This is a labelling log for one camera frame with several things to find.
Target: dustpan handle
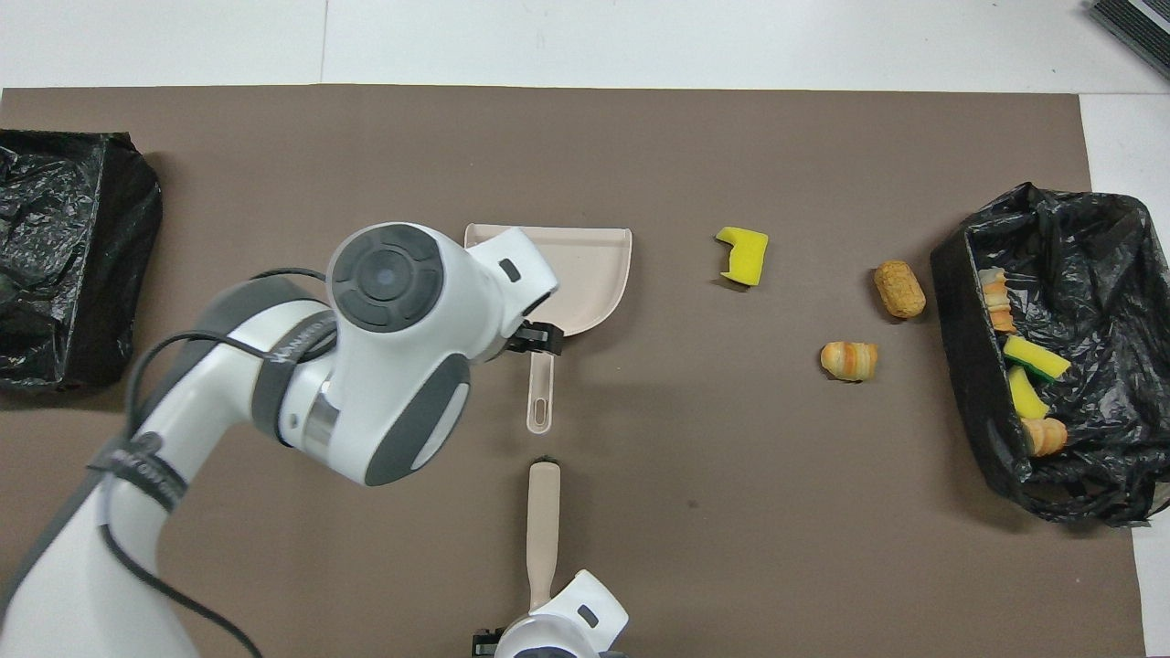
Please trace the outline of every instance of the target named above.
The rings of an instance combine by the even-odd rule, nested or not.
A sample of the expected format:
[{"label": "dustpan handle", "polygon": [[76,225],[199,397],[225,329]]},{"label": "dustpan handle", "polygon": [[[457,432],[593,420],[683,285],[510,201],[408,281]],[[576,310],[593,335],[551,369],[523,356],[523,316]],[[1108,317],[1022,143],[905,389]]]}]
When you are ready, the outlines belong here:
[{"label": "dustpan handle", "polygon": [[528,431],[543,434],[552,427],[552,363],[546,352],[532,352],[528,373]]}]

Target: black cable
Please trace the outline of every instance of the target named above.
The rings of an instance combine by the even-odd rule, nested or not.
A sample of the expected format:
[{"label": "black cable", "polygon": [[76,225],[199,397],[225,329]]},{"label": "black cable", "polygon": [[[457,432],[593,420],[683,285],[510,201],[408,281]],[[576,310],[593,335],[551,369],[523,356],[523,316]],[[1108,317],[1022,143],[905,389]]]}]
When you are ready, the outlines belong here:
[{"label": "black cable", "polygon": [[[138,432],[138,427],[142,421],[138,419],[140,412],[138,407],[138,389],[142,386],[143,373],[146,371],[146,366],[151,361],[154,359],[167,345],[177,343],[179,341],[215,341],[216,343],[222,343],[233,347],[245,354],[255,356],[257,358],[264,357],[264,351],[249,345],[240,340],[233,338],[223,334],[216,334],[214,331],[181,331],[172,336],[163,338],[154,344],[138,363],[135,364],[133,370],[130,372],[130,382],[126,385],[126,426],[125,426],[125,440],[130,441],[135,434]],[[106,482],[102,488],[101,495],[103,496],[102,506],[102,523],[98,526],[98,530],[102,534],[102,540],[105,542],[105,547],[110,550],[113,557],[122,563],[128,571],[130,571],[136,578],[149,585],[151,589],[158,591],[163,596],[170,598],[171,601],[183,605],[184,608],[191,610],[192,612],[199,615],[200,617],[212,622],[216,626],[227,631],[232,637],[240,642],[248,650],[248,652],[254,658],[262,658],[260,650],[253,644],[252,639],[248,638],[247,633],[240,630],[239,626],[227,621],[226,617],[215,612],[211,608],[199,603],[198,601],[191,598],[190,596],[180,592],[173,587],[168,585],[158,576],[147,571],[142,564],[135,561],[122,547],[118,544],[117,540],[113,539],[113,533],[110,530],[110,480],[113,479],[112,473],[106,473]]]},{"label": "black cable", "polygon": [[167,345],[179,341],[215,341],[218,343],[230,345],[257,358],[264,357],[263,350],[215,331],[180,331],[163,338],[156,343],[150,351],[143,355],[140,359],[138,359],[138,363],[135,364],[133,370],[130,372],[130,383],[126,385],[126,425],[124,429],[126,440],[132,439],[135,433],[138,431],[138,426],[142,425],[142,421],[138,419],[138,414],[142,411],[138,406],[138,389],[142,386],[143,372],[145,372],[150,362],[158,356],[158,352],[163,351]]},{"label": "black cable", "polygon": [[301,276],[312,276],[317,281],[324,281],[325,275],[317,272],[316,269],[309,269],[308,267],[277,267],[276,269],[266,269],[260,274],[252,277],[253,281],[256,279],[263,279],[266,276],[280,276],[281,274],[298,274]]},{"label": "black cable", "polygon": [[207,608],[206,605],[199,603],[194,598],[191,598],[190,596],[174,589],[173,587],[165,583],[161,578],[159,578],[154,574],[147,571],[145,568],[143,568],[142,564],[136,562],[135,558],[131,557],[122,548],[121,544],[118,544],[118,541],[113,539],[113,530],[110,528],[110,519],[109,519],[110,498],[111,498],[110,489],[113,487],[112,481],[113,481],[113,474],[106,473],[105,480],[102,482],[102,492],[101,492],[102,495],[101,509],[102,509],[103,522],[97,527],[97,529],[102,534],[102,541],[105,542],[105,548],[110,550],[110,554],[113,555],[115,560],[122,563],[122,566],[125,567],[125,569],[130,571],[136,578],[146,583],[163,596],[170,598],[171,601],[178,603],[179,605],[183,605],[187,610],[191,610],[195,615],[199,615],[200,617],[207,619],[208,622],[227,631],[228,635],[234,637],[236,642],[242,644],[243,647],[248,650],[248,653],[252,654],[253,658],[263,658],[260,653],[260,649],[256,647],[256,645],[252,642],[252,638],[248,637],[248,633],[240,630],[240,626],[236,626],[219,612],[212,610],[211,608]]},{"label": "black cable", "polygon": [[[309,269],[308,267],[277,267],[275,269],[266,269],[260,274],[252,277],[253,281],[256,279],[264,279],[266,276],[280,276],[282,274],[297,274],[301,276],[311,276],[322,283],[325,282],[325,275],[317,272],[316,269]],[[337,333],[335,331],[329,337],[328,343],[322,343],[318,347],[309,350],[301,357],[298,363],[304,363],[307,361],[312,361],[319,356],[329,354],[330,350],[337,347]]]}]

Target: handle hole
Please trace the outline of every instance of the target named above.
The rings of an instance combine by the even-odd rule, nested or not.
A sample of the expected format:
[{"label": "handle hole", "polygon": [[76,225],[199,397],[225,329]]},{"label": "handle hole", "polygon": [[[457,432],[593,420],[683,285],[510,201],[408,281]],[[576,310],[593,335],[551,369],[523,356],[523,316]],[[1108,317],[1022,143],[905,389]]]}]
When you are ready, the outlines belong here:
[{"label": "handle hole", "polygon": [[536,398],[532,403],[532,420],[537,425],[544,425],[549,421],[549,400],[544,398]]}]

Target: toy food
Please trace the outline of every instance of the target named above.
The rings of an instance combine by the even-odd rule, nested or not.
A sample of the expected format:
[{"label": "toy food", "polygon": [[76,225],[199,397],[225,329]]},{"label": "toy food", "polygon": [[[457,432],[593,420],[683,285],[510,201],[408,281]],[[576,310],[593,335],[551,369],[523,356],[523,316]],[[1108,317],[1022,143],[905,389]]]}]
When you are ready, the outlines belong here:
[{"label": "toy food", "polygon": [[996,331],[1014,334],[1016,323],[1012,322],[1012,302],[1007,296],[1007,277],[1004,276],[1004,268],[980,269],[979,286],[983,288],[983,304],[987,307],[991,327]]},{"label": "toy food", "polygon": [[861,382],[874,376],[878,345],[873,343],[828,343],[820,350],[820,365],[830,375],[846,382]]},{"label": "toy food", "polygon": [[917,277],[906,261],[888,260],[874,270],[874,285],[881,303],[894,317],[914,317],[927,307]]},{"label": "toy food", "polygon": [[1045,457],[1064,450],[1068,441],[1068,429],[1055,418],[1020,420],[1027,430],[1028,438],[1032,439],[1032,455]]}]

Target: yellow sponge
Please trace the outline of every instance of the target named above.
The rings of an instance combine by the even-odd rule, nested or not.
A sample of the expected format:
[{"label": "yellow sponge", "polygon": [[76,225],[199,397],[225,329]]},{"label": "yellow sponge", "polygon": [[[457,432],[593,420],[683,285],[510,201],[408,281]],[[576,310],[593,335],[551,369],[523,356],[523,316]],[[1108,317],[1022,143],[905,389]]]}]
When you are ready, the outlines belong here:
[{"label": "yellow sponge", "polygon": [[1009,336],[1004,343],[1004,356],[1019,363],[1046,382],[1053,382],[1068,370],[1072,363],[1040,345],[1019,336]]},{"label": "yellow sponge", "polygon": [[759,274],[764,269],[768,235],[746,228],[724,226],[715,239],[731,245],[728,272],[721,274],[744,286],[758,286]]},{"label": "yellow sponge", "polygon": [[1012,390],[1012,404],[1020,418],[1039,419],[1048,414],[1048,405],[1035,395],[1024,368],[1013,365],[1007,370],[1007,385]]}]

